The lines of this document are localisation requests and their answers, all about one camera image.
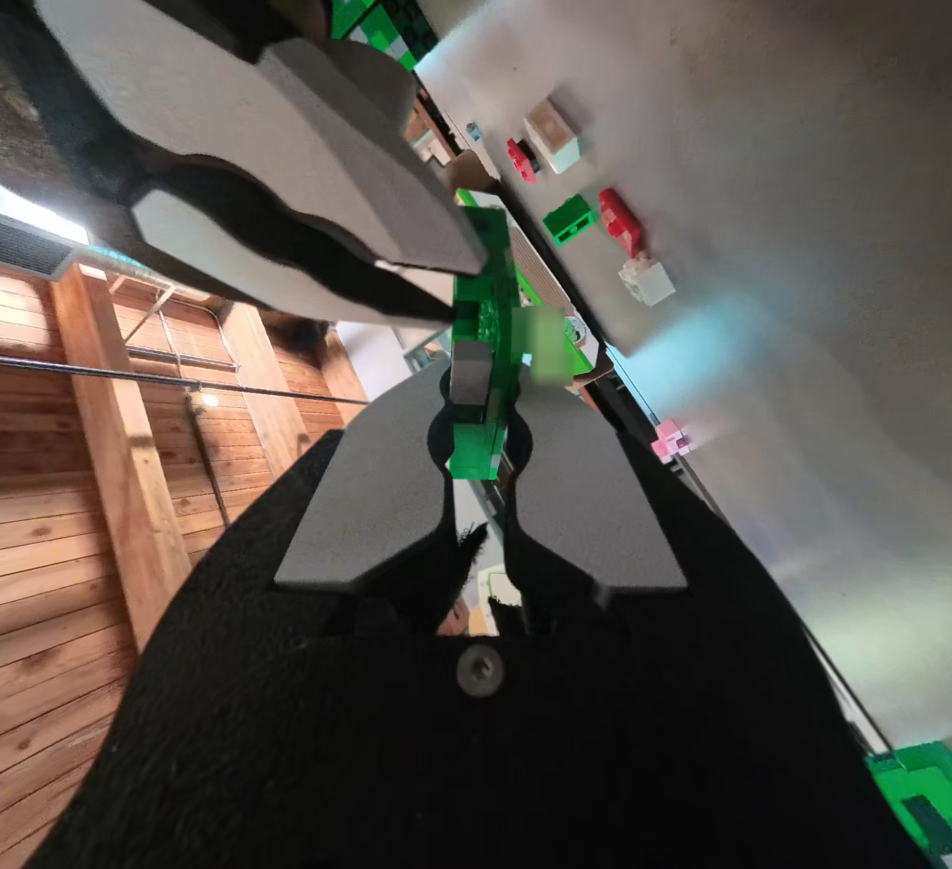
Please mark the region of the black metal rod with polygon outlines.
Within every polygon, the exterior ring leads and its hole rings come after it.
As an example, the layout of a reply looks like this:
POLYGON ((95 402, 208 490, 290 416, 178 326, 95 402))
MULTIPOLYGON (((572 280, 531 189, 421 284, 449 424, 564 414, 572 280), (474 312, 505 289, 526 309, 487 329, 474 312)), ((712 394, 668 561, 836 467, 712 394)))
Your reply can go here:
POLYGON ((146 383, 151 385, 160 385, 165 387, 176 387, 190 392, 202 391, 220 391, 243 395, 264 396, 269 398, 281 399, 305 399, 308 401, 319 401, 334 403, 337 405, 348 406, 368 406, 366 400, 337 398, 318 394, 306 394, 291 390, 279 390, 268 387, 242 386, 230 384, 209 379, 198 379, 190 377, 144 374, 130 371, 119 371, 109 368, 89 367, 67 363, 54 363, 39 361, 33 359, 22 359, 11 356, 1 356, 1 367, 16 369, 28 372, 42 372, 55 375, 67 375, 70 377, 92 377, 103 379, 121 379, 136 383, 146 383))

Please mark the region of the wooden beam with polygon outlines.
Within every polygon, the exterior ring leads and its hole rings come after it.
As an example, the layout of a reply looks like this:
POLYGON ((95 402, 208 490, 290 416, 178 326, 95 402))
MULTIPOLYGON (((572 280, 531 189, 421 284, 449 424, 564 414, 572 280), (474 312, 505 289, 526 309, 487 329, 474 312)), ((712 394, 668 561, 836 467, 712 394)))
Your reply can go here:
POLYGON ((52 286, 72 384, 138 651, 191 571, 105 273, 75 264, 52 286))

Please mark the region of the pink lego pig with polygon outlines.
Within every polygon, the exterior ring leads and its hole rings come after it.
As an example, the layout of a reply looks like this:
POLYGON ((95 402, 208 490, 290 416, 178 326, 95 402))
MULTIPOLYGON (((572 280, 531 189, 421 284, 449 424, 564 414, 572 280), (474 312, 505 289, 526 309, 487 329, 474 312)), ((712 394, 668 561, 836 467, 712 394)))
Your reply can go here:
POLYGON ((686 456, 693 449, 690 435, 673 420, 659 423, 654 431, 656 437, 650 443, 650 448, 664 465, 672 464, 677 458, 686 456))

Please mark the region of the white printed lego brick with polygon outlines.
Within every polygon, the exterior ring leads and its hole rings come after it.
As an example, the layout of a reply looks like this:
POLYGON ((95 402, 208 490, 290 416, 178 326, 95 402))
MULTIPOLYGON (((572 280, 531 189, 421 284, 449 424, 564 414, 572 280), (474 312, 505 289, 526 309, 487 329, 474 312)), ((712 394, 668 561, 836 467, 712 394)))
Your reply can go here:
POLYGON ((656 306, 675 293, 662 263, 644 252, 627 260, 618 276, 625 289, 647 307, 656 306))

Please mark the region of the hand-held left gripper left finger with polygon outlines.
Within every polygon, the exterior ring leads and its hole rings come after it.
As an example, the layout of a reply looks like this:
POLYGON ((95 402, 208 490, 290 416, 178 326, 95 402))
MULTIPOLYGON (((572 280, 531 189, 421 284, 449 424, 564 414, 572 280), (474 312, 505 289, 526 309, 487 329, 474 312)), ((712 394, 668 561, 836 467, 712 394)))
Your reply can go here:
POLYGON ((352 591, 415 547, 455 542, 453 489, 429 444, 448 367, 430 363, 347 426, 276 571, 279 588, 352 591))

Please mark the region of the green lego set box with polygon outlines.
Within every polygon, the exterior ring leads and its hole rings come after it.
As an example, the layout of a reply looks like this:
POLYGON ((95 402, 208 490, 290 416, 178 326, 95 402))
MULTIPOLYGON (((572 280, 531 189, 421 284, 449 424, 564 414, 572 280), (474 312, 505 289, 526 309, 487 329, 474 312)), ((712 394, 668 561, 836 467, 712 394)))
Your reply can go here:
POLYGON ((601 344, 577 315, 565 317, 565 347, 571 352, 573 375, 587 375, 594 369, 601 344))

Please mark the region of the green lego plate assembly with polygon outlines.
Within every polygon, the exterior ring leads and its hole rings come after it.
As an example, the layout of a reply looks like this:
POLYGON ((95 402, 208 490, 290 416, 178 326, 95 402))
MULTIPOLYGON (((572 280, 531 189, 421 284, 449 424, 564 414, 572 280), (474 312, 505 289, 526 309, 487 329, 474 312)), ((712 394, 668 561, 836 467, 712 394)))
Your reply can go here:
POLYGON ((520 393, 522 352, 514 339, 519 285, 504 207, 457 193, 465 219, 486 254, 482 271, 454 283, 456 319, 450 332, 447 401, 454 448, 448 470, 456 481, 494 481, 510 415, 520 393))

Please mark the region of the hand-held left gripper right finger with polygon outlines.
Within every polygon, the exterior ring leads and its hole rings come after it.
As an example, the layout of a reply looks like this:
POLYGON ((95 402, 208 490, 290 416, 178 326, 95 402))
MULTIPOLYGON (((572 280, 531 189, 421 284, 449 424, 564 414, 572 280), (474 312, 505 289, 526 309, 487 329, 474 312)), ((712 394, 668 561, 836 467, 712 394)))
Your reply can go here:
POLYGON ((522 593, 567 578, 598 593, 680 592, 687 579, 613 426, 567 391, 523 391, 510 443, 528 429, 517 472, 506 572, 522 593))

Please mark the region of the small green lego brick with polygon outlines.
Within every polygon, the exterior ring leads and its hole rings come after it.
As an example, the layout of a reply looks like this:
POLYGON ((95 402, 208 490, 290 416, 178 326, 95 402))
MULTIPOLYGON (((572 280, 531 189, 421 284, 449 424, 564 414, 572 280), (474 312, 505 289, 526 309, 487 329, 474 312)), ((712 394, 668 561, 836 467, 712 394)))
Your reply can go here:
POLYGON ((545 231, 557 247, 569 243, 595 222, 595 212, 582 194, 567 198, 542 219, 545 231))

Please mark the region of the red lego plate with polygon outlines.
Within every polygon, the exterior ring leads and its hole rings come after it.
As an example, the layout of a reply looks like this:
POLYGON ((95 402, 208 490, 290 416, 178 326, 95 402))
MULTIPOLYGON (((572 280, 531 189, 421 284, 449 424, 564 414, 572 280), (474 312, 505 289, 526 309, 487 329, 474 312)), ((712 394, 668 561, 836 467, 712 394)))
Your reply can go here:
POLYGON ((599 193, 601 223, 613 241, 630 259, 636 259, 644 246, 644 227, 627 206, 624 199, 612 187, 599 193))

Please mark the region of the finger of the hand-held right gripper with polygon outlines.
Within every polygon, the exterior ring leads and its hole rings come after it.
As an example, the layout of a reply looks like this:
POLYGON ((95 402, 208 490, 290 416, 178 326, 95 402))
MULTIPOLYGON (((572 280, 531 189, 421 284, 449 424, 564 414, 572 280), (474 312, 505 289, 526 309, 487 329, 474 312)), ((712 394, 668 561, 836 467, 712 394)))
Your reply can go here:
POLYGON ((153 189, 131 209, 150 247, 274 310, 309 319, 447 325, 452 307, 402 274, 332 244, 315 273, 265 256, 183 197, 153 189))
MULTIPOLYGON (((140 0, 36 0, 75 70, 133 140, 155 139, 167 154, 205 153, 225 169, 208 196, 187 193, 187 165, 155 176, 129 206, 55 205, 90 237, 161 276, 208 276, 150 247, 131 209, 149 191, 181 196, 237 240, 311 273, 332 244, 397 273, 429 269, 478 275, 485 250, 462 209, 407 145, 404 134, 416 81, 370 46, 297 36, 268 47, 249 64, 140 0)), ((38 109, 6 63, 13 88, 37 123, 13 120, 28 165, 43 167, 38 109)))

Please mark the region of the air vent grille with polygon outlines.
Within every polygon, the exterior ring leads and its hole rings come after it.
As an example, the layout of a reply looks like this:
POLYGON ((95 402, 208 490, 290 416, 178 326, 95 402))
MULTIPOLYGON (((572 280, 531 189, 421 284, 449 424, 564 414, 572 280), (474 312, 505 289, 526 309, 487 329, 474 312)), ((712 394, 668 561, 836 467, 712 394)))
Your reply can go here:
POLYGON ((1 215, 1 267, 56 282, 77 263, 89 244, 1 215))

